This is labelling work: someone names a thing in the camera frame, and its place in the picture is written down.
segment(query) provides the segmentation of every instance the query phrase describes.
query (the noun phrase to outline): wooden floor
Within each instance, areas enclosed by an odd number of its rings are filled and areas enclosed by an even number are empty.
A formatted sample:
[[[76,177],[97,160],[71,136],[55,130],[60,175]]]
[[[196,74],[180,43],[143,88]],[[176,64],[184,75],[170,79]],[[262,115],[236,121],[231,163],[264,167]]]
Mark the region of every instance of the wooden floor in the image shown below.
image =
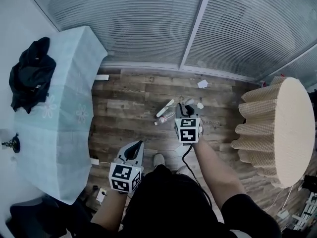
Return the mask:
[[[236,125],[243,122],[238,110],[241,96],[257,85],[233,81],[200,74],[189,74],[156,70],[103,70],[99,73],[109,74],[109,81],[96,81],[93,89],[94,114],[89,138],[90,155],[100,162],[111,162],[118,150],[129,142],[143,140],[145,143],[143,166],[145,173],[153,170],[153,156],[162,153],[166,165],[171,170],[183,166],[182,155],[174,150],[180,145],[173,129],[173,120],[155,126],[155,114],[171,99],[184,102],[190,98],[203,103],[204,137],[212,148],[237,173],[247,193],[264,210],[272,205],[282,191],[273,187],[268,180],[259,176],[256,170],[239,161],[237,150],[230,147],[230,142],[238,138],[234,132]],[[206,79],[209,83],[205,89],[199,89],[197,83]],[[186,157],[190,167],[210,194],[194,152]],[[317,157],[311,160],[308,173],[316,169]],[[86,191],[93,185],[110,189],[108,181],[109,164],[93,166]],[[290,214],[302,211],[308,191],[297,191],[299,183],[293,187],[285,206]],[[281,221],[276,217],[282,208],[290,189],[284,189],[274,205],[268,211],[283,228],[291,220]],[[88,204],[92,208],[100,205],[92,196]],[[218,219],[221,213],[213,202]]]

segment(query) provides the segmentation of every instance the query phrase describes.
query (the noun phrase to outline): black shirt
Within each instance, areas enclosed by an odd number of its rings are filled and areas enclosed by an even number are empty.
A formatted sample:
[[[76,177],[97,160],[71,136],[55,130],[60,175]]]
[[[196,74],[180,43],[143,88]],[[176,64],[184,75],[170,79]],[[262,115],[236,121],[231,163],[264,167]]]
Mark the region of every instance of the black shirt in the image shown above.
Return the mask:
[[[221,209],[219,223],[202,189],[185,175],[172,175],[163,165],[149,173],[135,191],[123,219],[123,230],[113,234],[97,224],[80,237],[204,236],[236,238],[239,230],[251,238],[281,238],[276,221],[253,200],[238,194]]]

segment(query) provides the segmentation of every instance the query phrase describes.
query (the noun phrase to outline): white debris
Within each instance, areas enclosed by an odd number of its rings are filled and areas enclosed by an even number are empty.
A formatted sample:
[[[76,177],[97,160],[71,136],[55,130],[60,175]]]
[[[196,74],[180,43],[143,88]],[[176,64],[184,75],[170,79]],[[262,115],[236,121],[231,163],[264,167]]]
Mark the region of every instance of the white debris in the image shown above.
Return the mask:
[[[197,108],[199,108],[199,109],[203,109],[203,108],[204,108],[203,103],[198,102],[198,103],[197,103]]]
[[[191,105],[194,104],[194,99],[189,99],[188,101],[185,102],[185,105]]]
[[[184,153],[186,153],[189,149],[189,145],[183,145],[181,144],[180,146],[178,146],[176,149],[175,149],[175,152],[177,152],[179,155],[182,155]]]
[[[206,88],[208,86],[208,82],[204,79],[197,83],[199,88]]]
[[[277,213],[277,216],[279,216],[281,219],[284,220],[289,216],[289,212],[285,209],[285,210],[279,211]]]

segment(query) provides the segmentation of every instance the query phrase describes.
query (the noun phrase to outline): black and white marker cube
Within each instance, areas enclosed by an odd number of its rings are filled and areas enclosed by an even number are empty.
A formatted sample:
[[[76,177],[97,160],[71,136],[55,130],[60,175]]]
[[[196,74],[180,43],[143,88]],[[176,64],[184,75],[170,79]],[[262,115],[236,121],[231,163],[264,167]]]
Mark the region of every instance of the black and white marker cube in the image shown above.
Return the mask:
[[[200,118],[175,119],[175,129],[180,143],[197,143],[200,135]]]
[[[109,180],[112,189],[131,193],[141,181],[141,168],[112,162]]]

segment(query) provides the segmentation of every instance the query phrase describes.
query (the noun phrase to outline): small white box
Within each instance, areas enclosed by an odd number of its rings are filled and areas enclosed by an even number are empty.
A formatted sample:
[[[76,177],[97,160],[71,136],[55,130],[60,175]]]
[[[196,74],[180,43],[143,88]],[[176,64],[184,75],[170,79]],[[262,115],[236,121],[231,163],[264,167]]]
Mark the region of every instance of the small white box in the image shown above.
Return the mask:
[[[112,189],[131,193],[141,181],[141,168],[112,162],[109,181]]]

